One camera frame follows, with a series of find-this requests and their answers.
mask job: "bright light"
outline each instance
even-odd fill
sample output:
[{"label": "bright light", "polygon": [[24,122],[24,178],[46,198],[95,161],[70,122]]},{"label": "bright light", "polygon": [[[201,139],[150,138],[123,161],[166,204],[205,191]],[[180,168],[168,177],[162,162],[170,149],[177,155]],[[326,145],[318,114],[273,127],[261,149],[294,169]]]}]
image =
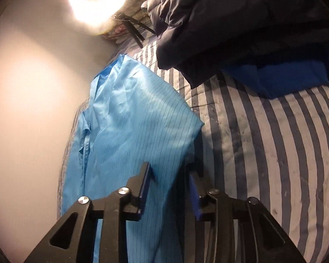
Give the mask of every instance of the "bright light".
[{"label": "bright light", "polygon": [[125,0],[69,0],[76,18],[94,27],[106,22],[124,2]]}]

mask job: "silver screw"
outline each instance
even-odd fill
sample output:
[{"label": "silver screw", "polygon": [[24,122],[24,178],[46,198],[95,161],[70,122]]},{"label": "silver screw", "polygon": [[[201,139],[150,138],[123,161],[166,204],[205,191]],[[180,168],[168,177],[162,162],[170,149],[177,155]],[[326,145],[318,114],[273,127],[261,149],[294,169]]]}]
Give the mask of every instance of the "silver screw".
[{"label": "silver screw", "polygon": [[248,199],[248,202],[250,203],[250,204],[252,204],[252,205],[257,205],[260,201],[257,199],[257,198],[255,198],[255,197],[249,197]]},{"label": "silver screw", "polygon": [[219,195],[219,190],[218,189],[211,189],[208,191],[208,193],[212,196],[217,196]]},{"label": "silver screw", "polygon": [[78,199],[78,203],[83,204],[83,205],[86,204],[88,201],[89,201],[89,198],[86,196],[80,197]]},{"label": "silver screw", "polygon": [[118,190],[118,193],[121,194],[121,195],[126,195],[130,192],[129,188],[127,187],[123,187],[121,189]]}]

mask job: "bed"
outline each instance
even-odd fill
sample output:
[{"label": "bed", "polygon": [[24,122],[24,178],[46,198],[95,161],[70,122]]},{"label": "bed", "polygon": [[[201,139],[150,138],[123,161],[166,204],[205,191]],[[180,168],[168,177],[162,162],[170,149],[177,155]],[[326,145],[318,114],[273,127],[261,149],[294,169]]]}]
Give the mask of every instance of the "bed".
[{"label": "bed", "polygon": [[[191,90],[179,71],[158,68],[156,44],[147,33],[143,49],[128,40],[115,57],[127,53],[149,67],[201,118],[187,162],[200,160],[228,196],[259,198],[306,261],[321,262],[329,252],[329,86],[268,100],[222,73]],[[64,154],[58,216],[77,118],[87,104],[77,111]]]}]

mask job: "white wall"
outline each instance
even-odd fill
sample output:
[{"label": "white wall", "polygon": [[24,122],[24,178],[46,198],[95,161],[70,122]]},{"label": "white wall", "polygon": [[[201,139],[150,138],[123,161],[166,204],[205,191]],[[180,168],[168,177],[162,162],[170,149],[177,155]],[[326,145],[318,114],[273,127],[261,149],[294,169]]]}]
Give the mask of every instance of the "white wall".
[{"label": "white wall", "polygon": [[78,32],[67,0],[14,0],[0,18],[0,246],[21,263],[56,222],[74,114],[115,45]]}]

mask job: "blue cloth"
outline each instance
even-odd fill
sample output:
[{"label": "blue cloth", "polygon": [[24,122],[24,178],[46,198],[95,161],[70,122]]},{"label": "blue cloth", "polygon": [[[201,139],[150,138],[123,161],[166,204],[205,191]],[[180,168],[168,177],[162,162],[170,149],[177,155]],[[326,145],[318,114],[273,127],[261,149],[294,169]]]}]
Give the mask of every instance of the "blue cloth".
[{"label": "blue cloth", "polygon": [[274,99],[293,92],[329,85],[329,47],[313,44],[244,59],[221,70],[262,97]]},{"label": "blue cloth", "polygon": [[[202,125],[172,86],[138,61],[120,56],[91,83],[89,108],[79,117],[70,151],[62,212],[80,196],[108,196],[148,161],[155,180],[142,219],[127,222],[129,262],[181,262],[168,195]],[[100,230],[95,262],[99,244]]]}]

